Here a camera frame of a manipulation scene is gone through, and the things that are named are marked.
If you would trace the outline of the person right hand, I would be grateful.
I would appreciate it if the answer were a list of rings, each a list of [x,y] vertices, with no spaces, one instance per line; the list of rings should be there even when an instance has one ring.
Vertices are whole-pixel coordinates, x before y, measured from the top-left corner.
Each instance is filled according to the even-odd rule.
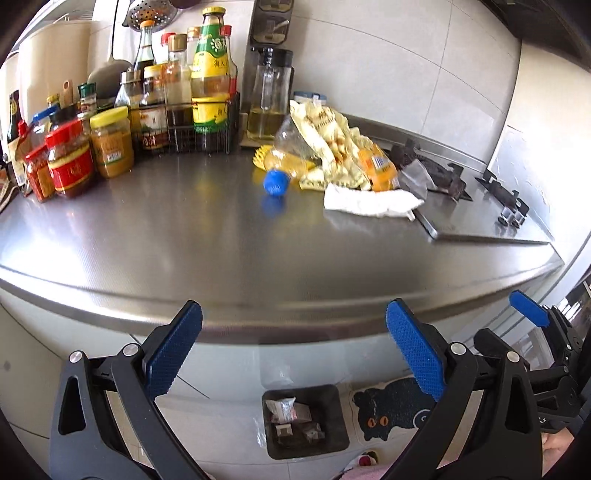
[[[542,475],[546,475],[567,451],[574,440],[574,436],[567,428],[564,428],[555,434],[542,433],[541,440],[543,455]]]

